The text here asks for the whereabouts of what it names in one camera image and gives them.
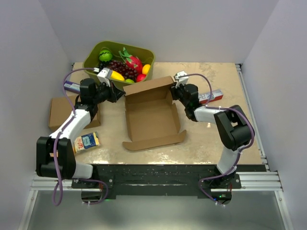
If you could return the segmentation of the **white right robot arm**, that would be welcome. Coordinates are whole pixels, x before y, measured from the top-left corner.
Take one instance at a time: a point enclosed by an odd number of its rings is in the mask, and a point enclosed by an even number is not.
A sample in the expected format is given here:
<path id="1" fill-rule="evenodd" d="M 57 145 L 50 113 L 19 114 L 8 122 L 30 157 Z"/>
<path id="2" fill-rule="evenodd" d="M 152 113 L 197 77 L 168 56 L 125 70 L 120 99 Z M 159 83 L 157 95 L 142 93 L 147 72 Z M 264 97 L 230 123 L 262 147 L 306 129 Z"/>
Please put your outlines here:
<path id="1" fill-rule="evenodd" d="M 199 102 L 198 87 L 193 84 L 171 86 L 173 100 L 180 101 L 185 107 L 188 119 L 194 122 L 207 122 L 216 125 L 220 140 L 224 145 L 216 168 L 219 173 L 203 178 L 213 180 L 219 188 L 230 184 L 230 174 L 236 171 L 237 163 L 244 149 L 249 148 L 255 137 L 255 131 L 242 111 L 234 105 L 228 108 L 209 107 Z"/>

